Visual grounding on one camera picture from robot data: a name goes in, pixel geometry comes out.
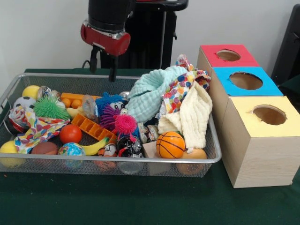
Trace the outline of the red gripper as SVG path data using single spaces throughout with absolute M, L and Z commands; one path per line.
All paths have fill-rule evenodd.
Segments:
M 99 31 L 93 28 L 87 20 L 84 20 L 80 30 L 82 40 L 92 45 L 90 55 L 90 72 L 95 73 L 97 70 L 97 53 L 98 47 L 110 55 L 111 67 L 109 81 L 116 81 L 118 57 L 126 52 L 129 47 L 131 36 L 129 33 L 122 31 L 119 33 L 109 33 Z

